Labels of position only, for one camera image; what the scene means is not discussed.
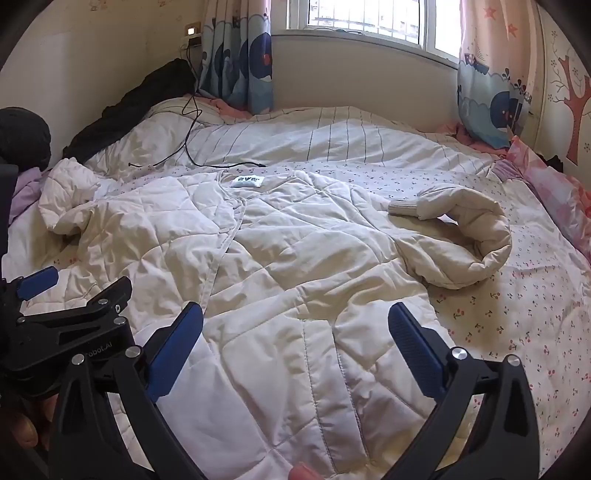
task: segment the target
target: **white puffer jacket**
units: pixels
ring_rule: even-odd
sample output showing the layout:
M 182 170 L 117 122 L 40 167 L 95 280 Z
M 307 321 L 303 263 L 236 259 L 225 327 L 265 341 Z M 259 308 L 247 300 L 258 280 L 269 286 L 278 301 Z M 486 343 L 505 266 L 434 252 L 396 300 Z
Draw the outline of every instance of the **white puffer jacket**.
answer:
M 451 346 L 421 282 L 461 288 L 495 273 L 511 250 L 508 221 L 454 185 L 388 202 L 300 171 L 260 188 L 232 179 L 165 177 L 86 201 L 99 179 L 62 160 L 40 208 L 54 232 L 82 232 L 78 262 L 28 313 L 84 304 L 127 275 L 124 315 L 143 343 L 197 301 L 203 336 L 158 406 L 210 480 L 284 479 L 297 462 L 377 479 L 433 408 L 389 334 L 390 306 L 403 301 Z

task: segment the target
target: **finger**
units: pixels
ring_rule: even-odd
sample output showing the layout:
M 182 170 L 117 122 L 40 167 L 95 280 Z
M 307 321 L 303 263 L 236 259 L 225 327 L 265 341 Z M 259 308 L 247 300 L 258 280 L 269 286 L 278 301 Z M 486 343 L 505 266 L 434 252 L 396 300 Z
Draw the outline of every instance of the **finger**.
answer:
M 287 476 L 287 480 L 324 480 L 305 463 L 298 463 Z
M 39 437 L 31 420 L 20 412 L 6 413 L 5 418 L 8 423 L 8 428 L 21 447 L 33 448 L 37 445 Z
M 49 421 L 53 420 L 53 413 L 56 410 L 57 395 L 53 395 L 47 400 L 41 402 L 41 411 L 45 415 L 45 418 Z

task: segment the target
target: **ribbed cuff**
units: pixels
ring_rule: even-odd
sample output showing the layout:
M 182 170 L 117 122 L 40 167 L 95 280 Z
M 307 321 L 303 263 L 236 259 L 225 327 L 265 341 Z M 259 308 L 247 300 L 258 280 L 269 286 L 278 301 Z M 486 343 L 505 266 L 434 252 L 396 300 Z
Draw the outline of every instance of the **ribbed cuff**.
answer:
M 416 200 L 391 200 L 388 205 L 388 214 L 416 217 L 418 216 L 417 205 Z

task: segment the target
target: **metal screw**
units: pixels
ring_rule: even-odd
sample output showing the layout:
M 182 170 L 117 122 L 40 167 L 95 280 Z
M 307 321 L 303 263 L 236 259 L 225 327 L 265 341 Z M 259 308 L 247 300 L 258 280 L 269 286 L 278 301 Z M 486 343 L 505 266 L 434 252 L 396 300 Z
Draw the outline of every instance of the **metal screw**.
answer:
M 452 355 L 456 360 L 465 360 L 468 357 L 468 352 L 463 348 L 456 347 L 452 350 Z
M 513 367 L 518 367 L 521 365 L 521 360 L 519 360 L 519 357 L 516 355 L 509 355 L 507 357 L 507 362 L 509 362 L 509 365 L 512 365 Z
M 135 358 L 137 356 L 139 356 L 139 354 L 142 352 L 142 349 L 140 347 L 138 347 L 137 345 L 134 346 L 130 346 L 126 351 L 125 351 L 125 356 L 127 358 Z
M 81 365 L 82 363 L 84 363 L 84 355 L 82 355 L 81 353 L 77 353 L 72 357 L 72 363 L 74 365 Z

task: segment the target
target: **blue patterned curtain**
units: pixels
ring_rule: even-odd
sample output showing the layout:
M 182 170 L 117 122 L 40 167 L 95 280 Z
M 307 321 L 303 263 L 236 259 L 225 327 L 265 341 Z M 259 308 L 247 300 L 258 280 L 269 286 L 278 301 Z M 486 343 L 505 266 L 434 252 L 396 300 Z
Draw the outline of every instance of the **blue patterned curtain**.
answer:
M 494 148 L 520 135 L 531 106 L 531 0 L 462 0 L 457 101 L 473 138 Z
M 271 0 L 209 0 L 198 91 L 252 114 L 273 107 Z

